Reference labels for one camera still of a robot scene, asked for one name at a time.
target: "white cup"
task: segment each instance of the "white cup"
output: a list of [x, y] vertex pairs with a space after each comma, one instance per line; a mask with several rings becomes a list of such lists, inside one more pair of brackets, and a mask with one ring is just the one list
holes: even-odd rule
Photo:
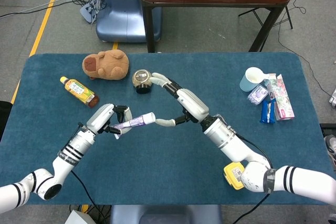
[[264, 74], [261, 69], [251, 67], [245, 71], [245, 74], [240, 81], [240, 89], [249, 92], [254, 89], [259, 83], [261, 83], [264, 79], [268, 79], [269, 75]]

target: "blue tablecloth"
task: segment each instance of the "blue tablecloth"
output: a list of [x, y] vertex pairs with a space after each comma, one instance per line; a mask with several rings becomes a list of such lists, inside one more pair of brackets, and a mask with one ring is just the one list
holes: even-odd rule
[[[38, 168], [53, 173], [52, 162], [78, 122], [105, 103], [127, 105], [133, 116], [154, 112], [171, 119], [181, 106], [159, 86], [137, 94], [131, 82], [138, 69], [159, 72], [192, 90], [212, 115], [220, 113], [241, 135], [255, 142], [275, 168], [292, 165], [333, 176], [319, 122], [296, 55], [279, 53], [131, 54], [128, 76], [120, 81], [89, 80], [81, 69], [85, 55], [35, 55], [26, 62], [18, 95], [0, 142], [0, 185], [11, 184]], [[295, 113], [291, 121], [261, 124], [261, 105], [252, 105], [239, 82], [248, 67], [282, 73]], [[61, 76], [82, 82], [100, 97], [90, 109], [68, 93]], [[164, 128], [156, 124], [132, 129], [116, 140], [96, 137], [74, 171], [96, 204], [255, 204], [264, 196], [235, 191], [223, 178], [230, 160], [192, 122]], [[30, 204], [89, 203], [72, 174], [59, 195]], [[265, 204], [319, 204], [276, 192]]]

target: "concrete floor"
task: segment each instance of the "concrete floor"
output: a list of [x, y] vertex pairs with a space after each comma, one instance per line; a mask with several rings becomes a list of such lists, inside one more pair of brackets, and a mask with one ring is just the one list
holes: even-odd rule
[[[0, 15], [17, 12], [49, 0], [0, 0]], [[310, 61], [315, 77], [332, 93], [336, 79], [336, 0], [297, 0], [307, 13], [291, 11], [294, 29], [281, 26], [280, 40]], [[238, 18], [244, 9], [233, 8], [166, 8], [163, 35], [157, 43], [161, 52], [248, 51], [259, 31], [253, 14]], [[267, 11], [258, 11], [265, 18]], [[10, 101], [24, 63], [29, 56], [45, 12], [15, 15], [0, 19], [0, 100]], [[79, 14], [79, 6], [66, 4], [51, 11], [37, 53], [89, 53], [108, 50], [112, 43], [101, 42], [95, 27]], [[120, 44], [126, 53], [146, 52], [145, 44]], [[264, 51], [286, 51], [278, 43], [278, 27], [272, 29]], [[329, 97], [312, 77], [306, 62], [302, 66], [316, 112], [321, 123], [335, 122], [336, 111]], [[224, 223], [233, 222], [251, 206], [223, 206]], [[327, 223], [331, 206], [262, 205], [239, 223]], [[0, 216], [0, 223], [64, 223], [68, 206], [23, 206]]]

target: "brown stuffed animal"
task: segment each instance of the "brown stuffed animal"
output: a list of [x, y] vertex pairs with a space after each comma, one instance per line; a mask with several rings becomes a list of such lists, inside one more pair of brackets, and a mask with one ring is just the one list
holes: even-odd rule
[[120, 80], [128, 72], [129, 61], [121, 50], [109, 50], [98, 54], [87, 55], [82, 63], [83, 71], [91, 80], [101, 78]]

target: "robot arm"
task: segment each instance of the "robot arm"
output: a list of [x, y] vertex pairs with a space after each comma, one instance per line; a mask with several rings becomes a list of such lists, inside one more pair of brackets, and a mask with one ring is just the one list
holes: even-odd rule
[[291, 166], [273, 169], [266, 158], [251, 150], [220, 115], [210, 116], [208, 107], [194, 93], [161, 74], [152, 73], [152, 76], [151, 81], [176, 98], [184, 114], [192, 122], [200, 123], [203, 133], [232, 162], [248, 162], [241, 177], [245, 188], [265, 193], [288, 191], [336, 206], [336, 180], [332, 177]]
[[100, 107], [88, 120], [87, 126], [82, 127], [82, 130], [58, 152], [52, 163], [54, 176], [45, 169], [38, 169], [20, 182], [0, 187], [0, 214], [27, 203], [31, 192], [36, 193], [43, 200], [54, 198], [61, 190], [68, 174], [94, 144], [96, 135], [104, 131], [121, 133], [120, 130], [109, 126], [110, 118], [114, 113], [117, 114], [120, 123], [124, 118], [127, 121], [132, 119], [131, 111], [126, 106], [105, 104]]

